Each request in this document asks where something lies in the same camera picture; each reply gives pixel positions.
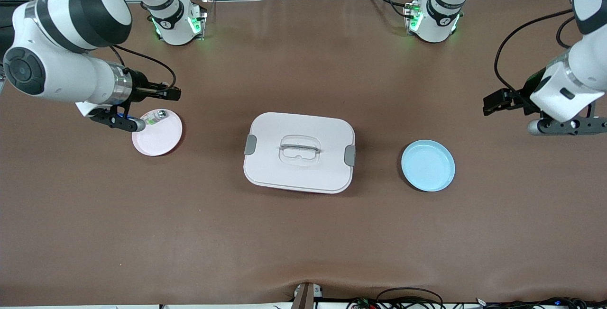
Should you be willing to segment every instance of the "blue plate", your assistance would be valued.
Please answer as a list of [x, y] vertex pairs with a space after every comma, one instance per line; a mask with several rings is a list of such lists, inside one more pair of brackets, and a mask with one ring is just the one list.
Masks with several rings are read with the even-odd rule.
[[455, 161], [440, 143], [421, 140], [411, 143], [403, 152], [401, 167], [407, 180], [419, 190], [444, 190], [455, 177]]

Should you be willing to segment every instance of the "white plastic container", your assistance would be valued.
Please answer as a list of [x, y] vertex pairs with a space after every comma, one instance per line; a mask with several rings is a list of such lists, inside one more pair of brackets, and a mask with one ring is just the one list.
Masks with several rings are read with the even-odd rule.
[[267, 112], [252, 123], [244, 171], [253, 184], [336, 194], [352, 181], [355, 135], [342, 119]]

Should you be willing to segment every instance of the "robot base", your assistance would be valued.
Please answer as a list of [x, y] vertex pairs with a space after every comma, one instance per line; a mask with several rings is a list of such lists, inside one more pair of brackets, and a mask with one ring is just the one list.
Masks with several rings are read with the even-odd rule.
[[453, 20], [451, 26], [439, 26], [436, 24], [436, 20], [431, 18], [426, 11], [423, 11], [423, 9], [426, 9], [428, 1], [414, 0], [411, 9], [405, 9], [405, 15], [413, 16], [413, 19], [405, 18], [405, 26], [409, 35], [417, 35], [428, 43], [440, 43], [447, 39], [451, 33], [455, 32], [460, 15]]
[[184, 17], [175, 23], [173, 29], [164, 29], [152, 20], [158, 39], [175, 46], [188, 44], [191, 40], [203, 40], [206, 28], [206, 9], [190, 0], [180, 0], [180, 2], [184, 4]]

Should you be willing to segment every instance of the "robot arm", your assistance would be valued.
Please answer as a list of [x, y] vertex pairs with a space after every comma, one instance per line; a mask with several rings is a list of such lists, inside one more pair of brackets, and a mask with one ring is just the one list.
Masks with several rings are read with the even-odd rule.
[[152, 15], [158, 35], [171, 45], [184, 45], [203, 35], [206, 9], [190, 0], [141, 0]]
[[[583, 38], [521, 90], [501, 89], [485, 97], [485, 115], [518, 108], [526, 115], [539, 112], [540, 119], [527, 127], [533, 135], [607, 132], [607, 118], [594, 116], [594, 102], [607, 91], [607, 0], [573, 0], [573, 10]], [[586, 116], [579, 115], [586, 107]]]
[[141, 72], [88, 55], [123, 43], [130, 34], [124, 0], [34, 0], [15, 10], [13, 27], [15, 40], [4, 55], [4, 70], [23, 93], [76, 102], [84, 116], [127, 131], [145, 126], [126, 116], [132, 102], [180, 97], [176, 87], [148, 82]]
[[416, 0], [408, 14], [408, 30], [429, 43], [440, 43], [455, 30], [460, 11], [466, 0]]

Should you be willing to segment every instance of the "gray latch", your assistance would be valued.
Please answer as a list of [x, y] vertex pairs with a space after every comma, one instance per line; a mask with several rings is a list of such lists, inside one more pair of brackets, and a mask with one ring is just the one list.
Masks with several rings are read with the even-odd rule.
[[355, 145], [348, 145], [345, 148], [345, 152], [343, 154], [343, 162], [353, 167], [356, 164], [356, 147]]
[[255, 152], [255, 147], [258, 145], [258, 138], [255, 135], [247, 136], [247, 144], [245, 144], [245, 155], [251, 155]]

